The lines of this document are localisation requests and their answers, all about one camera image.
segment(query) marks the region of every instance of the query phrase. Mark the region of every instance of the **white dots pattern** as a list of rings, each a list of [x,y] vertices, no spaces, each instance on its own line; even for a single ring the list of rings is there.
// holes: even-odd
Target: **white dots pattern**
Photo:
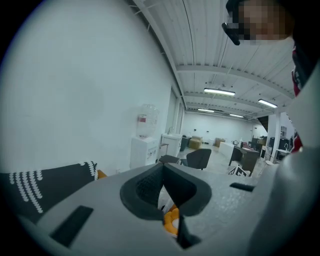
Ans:
[[[86,163],[89,166],[89,170],[90,170],[91,176],[94,176],[94,179],[97,180],[98,179],[98,172],[96,170],[96,164],[93,161],[80,162],[79,164],[81,166],[84,166]]]
[[[37,199],[34,196],[32,189],[29,186],[27,172],[22,173],[22,181],[23,181],[23,185],[25,187],[25,190],[26,190],[31,202],[33,203],[34,207],[36,208],[38,213],[42,214],[44,211],[42,210],[40,204],[38,203]]]
[[[15,173],[14,172],[11,172],[9,174],[9,181],[10,181],[11,185],[15,184]]]
[[[42,180],[42,172],[41,172],[41,170],[37,170],[37,171],[36,171],[36,179],[37,179],[38,181],[41,181],[41,180]]]
[[[32,186],[32,189],[36,195],[37,198],[41,199],[42,198],[42,194],[38,188],[38,185],[37,185],[37,182],[36,182],[36,179],[35,179],[35,172],[36,171],[30,171],[29,172],[29,179],[30,179],[30,183],[31,183],[31,186]]]
[[[21,183],[21,180],[20,180],[20,172],[17,172],[17,173],[15,174],[15,182],[16,182],[16,185],[17,185],[17,187],[18,187],[18,189],[19,189],[19,192],[20,192],[20,194],[21,194],[21,196],[22,196],[23,201],[28,202],[29,199],[28,199],[28,197],[27,197],[27,194],[26,194],[26,192],[25,192],[25,189],[24,189],[24,187],[23,187],[23,185],[22,185],[22,183]]]

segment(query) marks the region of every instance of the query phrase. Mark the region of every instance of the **white cabinet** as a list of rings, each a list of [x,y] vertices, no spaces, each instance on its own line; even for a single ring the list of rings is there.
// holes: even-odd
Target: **white cabinet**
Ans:
[[[219,153],[223,154],[229,161],[234,151],[235,145],[227,142],[220,142]]]
[[[181,140],[182,134],[163,134],[161,144],[168,144],[166,154],[169,156],[177,157],[181,147]]]
[[[130,168],[156,163],[159,142],[155,138],[134,137],[131,142]]]

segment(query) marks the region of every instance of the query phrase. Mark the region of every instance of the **gray plastic surface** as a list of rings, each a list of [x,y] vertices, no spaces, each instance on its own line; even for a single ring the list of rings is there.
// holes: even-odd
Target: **gray plastic surface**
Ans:
[[[304,149],[289,155],[280,165],[266,168],[259,179],[169,164],[211,187],[212,196],[203,211],[184,217],[188,232],[201,239],[187,249],[166,233],[162,221],[136,217],[120,199],[121,186],[154,165],[91,182],[49,210],[37,226],[49,235],[83,205],[94,211],[68,249],[75,254],[267,254],[285,242],[310,212],[320,187],[319,153],[319,149]],[[243,191],[230,187],[234,182],[256,187],[253,192]]]

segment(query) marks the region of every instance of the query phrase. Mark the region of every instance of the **person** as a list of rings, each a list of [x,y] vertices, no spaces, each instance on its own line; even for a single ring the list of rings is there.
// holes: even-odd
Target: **person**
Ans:
[[[237,24],[239,40],[276,41],[292,37],[294,46],[291,72],[293,91],[298,96],[315,68],[320,47],[317,7],[312,1],[292,0],[229,0],[226,9]],[[297,134],[291,152],[297,152],[302,142]]]

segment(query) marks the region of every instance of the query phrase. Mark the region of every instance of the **black chair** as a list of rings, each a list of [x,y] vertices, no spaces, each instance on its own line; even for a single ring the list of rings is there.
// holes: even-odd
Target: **black chair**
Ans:
[[[207,168],[211,155],[211,149],[201,148],[186,155],[186,159],[181,159],[181,164],[195,169]]]

